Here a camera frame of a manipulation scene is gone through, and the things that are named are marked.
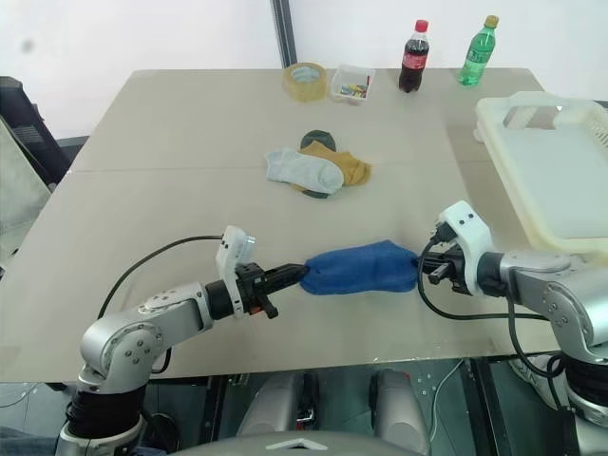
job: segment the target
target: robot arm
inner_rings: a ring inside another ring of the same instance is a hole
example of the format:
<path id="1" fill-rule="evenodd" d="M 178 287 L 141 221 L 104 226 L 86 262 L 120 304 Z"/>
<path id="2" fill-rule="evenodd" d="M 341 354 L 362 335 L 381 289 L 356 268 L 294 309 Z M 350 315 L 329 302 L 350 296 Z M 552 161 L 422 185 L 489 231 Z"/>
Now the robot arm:
<path id="1" fill-rule="evenodd" d="M 81 343 L 85 366 L 67 410 L 57 455 L 128 451 L 142 427 L 143 396 L 152 365 L 163 352 L 232 314 L 264 311 L 270 318 L 277 316 L 268 295 L 297 283 L 308 269 L 286 264 L 264 271 L 249 262 L 254 243 L 253 237 L 229 226 L 216 256 L 221 280 L 160 292 L 89 327 Z"/>
<path id="2" fill-rule="evenodd" d="M 498 253 L 487 226 L 463 201 L 440 215 L 430 244 L 440 242 L 447 243 L 444 252 L 420 258 L 431 283 L 448 278 L 456 293 L 504 296 L 550 322 L 577 415 L 580 454 L 607 448 L 608 268 L 559 253 Z"/>

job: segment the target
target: coca-cola bottle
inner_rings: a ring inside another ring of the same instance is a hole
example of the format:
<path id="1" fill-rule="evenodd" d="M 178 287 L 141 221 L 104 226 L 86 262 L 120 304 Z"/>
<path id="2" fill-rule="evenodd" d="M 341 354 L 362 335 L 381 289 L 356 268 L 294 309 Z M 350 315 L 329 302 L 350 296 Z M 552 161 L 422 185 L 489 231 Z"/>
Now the coca-cola bottle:
<path id="1" fill-rule="evenodd" d="M 427 21 L 422 19 L 416 21 L 416 31 L 406 43 L 401 63 L 399 88 L 407 93 L 418 90 L 422 83 L 422 72 L 425 70 L 428 55 L 427 28 Z"/>

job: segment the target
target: white plastic tray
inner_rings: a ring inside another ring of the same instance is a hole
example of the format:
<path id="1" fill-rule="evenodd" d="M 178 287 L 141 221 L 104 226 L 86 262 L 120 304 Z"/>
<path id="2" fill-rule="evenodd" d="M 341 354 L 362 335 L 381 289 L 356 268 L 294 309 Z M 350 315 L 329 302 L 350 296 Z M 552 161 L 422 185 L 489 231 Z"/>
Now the white plastic tray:
<path id="1" fill-rule="evenodd" d="M 529 126 L 540 107 L 555 129 Z M 608 113 L 594 102 L 518 92 L 477 104 L 485 143 L 530 243 L 608 257 Z"/>

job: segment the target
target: water bottle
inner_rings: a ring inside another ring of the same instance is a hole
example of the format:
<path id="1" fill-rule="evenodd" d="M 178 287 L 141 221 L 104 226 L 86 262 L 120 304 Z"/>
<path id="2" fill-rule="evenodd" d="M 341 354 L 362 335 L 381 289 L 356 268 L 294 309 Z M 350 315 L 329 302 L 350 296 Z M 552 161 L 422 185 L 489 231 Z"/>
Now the water bottle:
<path id="1" fill-rule="evenodd" d="M 466 53 L 465 65 L 458 77 L 458 82 L 463 86 L 476 86 L 482 78 L 484 68 L 496 45 L 494 37 L 496 26 L 498 26 L 498 16 L 487 16 L 484 28 L 471 40 Z"/>

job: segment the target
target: small box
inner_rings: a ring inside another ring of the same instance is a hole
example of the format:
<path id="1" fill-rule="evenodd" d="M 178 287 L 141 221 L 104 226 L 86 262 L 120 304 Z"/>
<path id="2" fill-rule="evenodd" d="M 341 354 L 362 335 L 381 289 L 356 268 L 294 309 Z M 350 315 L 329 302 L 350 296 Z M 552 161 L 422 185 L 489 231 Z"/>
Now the small box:
<path id="1" fill-rule="evenodd" d="M 361 66 L 340 65 L 332 78 L 330 93 L 336 101 L 361 105 L 370 97 L 376 70 Z"/>

